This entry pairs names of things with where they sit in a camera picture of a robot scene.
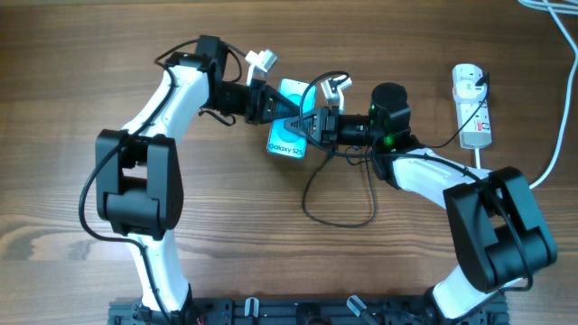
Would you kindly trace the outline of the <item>Galaxy S25 smartphone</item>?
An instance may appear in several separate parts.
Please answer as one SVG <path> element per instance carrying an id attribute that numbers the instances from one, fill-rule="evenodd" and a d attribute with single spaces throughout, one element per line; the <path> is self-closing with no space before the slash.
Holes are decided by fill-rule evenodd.
<path id="1" fill-rule="evenodd" d="M 278 91 L 291 102 L 299 105 L 301 103 L 303 92 L 308 86 L 309 84 L 303 81 L 282 79 Z M 266 149 L 270 154 L 302 159 L 305 156 L 306 147 L 306 138 L 287 131 L 284 128 L 284 119 L 278 119 L 272 123 L 266 146 Z"/>

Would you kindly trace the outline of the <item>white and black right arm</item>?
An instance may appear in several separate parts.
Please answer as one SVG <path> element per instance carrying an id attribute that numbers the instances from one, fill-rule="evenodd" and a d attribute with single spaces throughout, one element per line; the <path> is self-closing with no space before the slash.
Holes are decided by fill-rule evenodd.
<path id="1" fill-rule="evenodd" d="M 535 274 L 557 259 L 553 236 L 525 176 L 514 167 L 472 169 L 421 145 L 409 125 L 404 87 L 382 83 L 371 93 L 368 113 L 343 115 L 340 86 L 329 82 L 325 107 L 312 108 L 312 85 L 296 94 L 294 116 L 285 124 L 308 143 L 338 156 L 340 144 L 360 146 L 360 160 L 377 178 L 443 208 L 457 266 L 422 297 L 402 299 L 387 313 L 421 324 L 459 324 L 473 317 L 506 323 L 506 293 L 527 292 Z"/>

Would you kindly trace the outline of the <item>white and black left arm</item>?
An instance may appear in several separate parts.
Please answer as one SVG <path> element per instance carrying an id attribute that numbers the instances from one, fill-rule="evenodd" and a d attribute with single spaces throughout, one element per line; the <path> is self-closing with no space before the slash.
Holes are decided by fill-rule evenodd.
<path id="1" fill-rule="evenodd" d="M 266 83 L 276 60 L 271 50 L 243 52 L 215 36 L 178 44 L 154 59 L 162 81 L 138 115 L 98 135 L 87 184 L 96 188 L 111 241 L 130 246 L 148 319 L 173 320 L 190 295 L 174 235 L 184 203 L 178 145 L 197 116 L 231 127 L 238 119 L 262 125 L 296 113 Z"/>

